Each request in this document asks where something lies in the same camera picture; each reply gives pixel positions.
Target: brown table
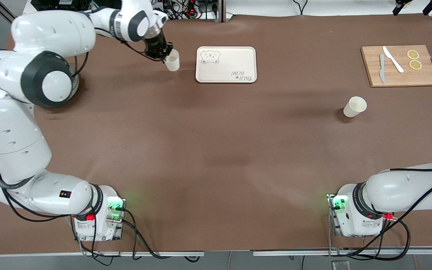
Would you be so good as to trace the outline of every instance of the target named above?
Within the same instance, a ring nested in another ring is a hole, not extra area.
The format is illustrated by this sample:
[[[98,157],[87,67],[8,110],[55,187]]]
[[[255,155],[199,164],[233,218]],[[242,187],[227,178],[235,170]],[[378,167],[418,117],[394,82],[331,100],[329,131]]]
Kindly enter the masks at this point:
[[[169,22],[181,69],[168,72],[99,37],[77,95],[37,108],[48,170],[110,185],[154,250],[325,248],[326,194],[391,167],[432,162],[432,87],[370,88],[362,46],[424,44],[423,15]],[[253,46],[254,84],[199,84],[199,46]],[[352,96],[367,111],[344,118]],[[407,217],[432,246],[432,210]],[[401,231],[385,246],[402,246]],[[132,232],[98,250],[129,251]],[[361,239],[335,237],[335,246]],[[64,219],[25,222],[0,203],[0,254],[77,252]]]

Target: paper cup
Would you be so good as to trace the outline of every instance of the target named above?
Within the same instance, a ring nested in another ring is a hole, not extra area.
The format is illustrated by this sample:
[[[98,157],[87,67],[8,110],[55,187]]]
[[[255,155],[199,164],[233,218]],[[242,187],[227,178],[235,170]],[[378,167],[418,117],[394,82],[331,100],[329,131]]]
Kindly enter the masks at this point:
[[[180,69],[180,53],[172,49],[168,56],[164,59],[164,64],[169,71],[176,71]]]
[[[343,113],[348,117],[354,117],[367,108],[366,101],[361,97],[352,97],[344,107]]]

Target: wooden cutting board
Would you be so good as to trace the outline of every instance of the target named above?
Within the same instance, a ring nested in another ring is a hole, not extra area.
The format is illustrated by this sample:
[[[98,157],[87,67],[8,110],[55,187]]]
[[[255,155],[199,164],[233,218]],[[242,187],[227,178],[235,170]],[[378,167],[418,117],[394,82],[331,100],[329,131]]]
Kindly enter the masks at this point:
[[[432,63],[425,45],[386,46],[391,55],[403,67],[404,72],[399,73],[393,62],[384,57],[384,75],[386,83],[379,77],[379,55],[384,53],[382,46],[365,46],[361,48],[367,76],[371,87],[419,87],[432,86]],[[410,68],[411,59],[407,53],[415,50],[420,54],[418,61],[421,62],[420,70]]]

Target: knife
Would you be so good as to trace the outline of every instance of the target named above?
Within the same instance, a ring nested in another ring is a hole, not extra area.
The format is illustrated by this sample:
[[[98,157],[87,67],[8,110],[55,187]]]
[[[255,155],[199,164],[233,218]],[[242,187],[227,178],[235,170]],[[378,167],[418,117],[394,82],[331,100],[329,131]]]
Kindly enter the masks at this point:
[[[398,64],[398,62],[396,62],[395,58],[391,55],[391,53],[389,53],[386,46],[383,46],[382,50],[384,51],[384,54],[386,55],[386,57],[391,59],[391,61],[393,61],[393,64],[394,64],[394,66],[396,66],[396,69],[399,71],[399,73],[403,73],[404,69]]]
[[[379,70],[379,78],[383,84],[386,83],[386,79],[384,78],[384,54],[379,55],[379,63],[381,63],[381,69]]]

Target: red and black sticker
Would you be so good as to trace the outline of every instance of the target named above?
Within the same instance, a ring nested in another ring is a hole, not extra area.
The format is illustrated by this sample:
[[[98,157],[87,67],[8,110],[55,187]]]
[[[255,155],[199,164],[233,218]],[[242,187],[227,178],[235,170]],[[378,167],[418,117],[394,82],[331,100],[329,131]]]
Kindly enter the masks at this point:
[[[60,192],[61,198],[70,198],[71,197],[71,191],[62,190]]]

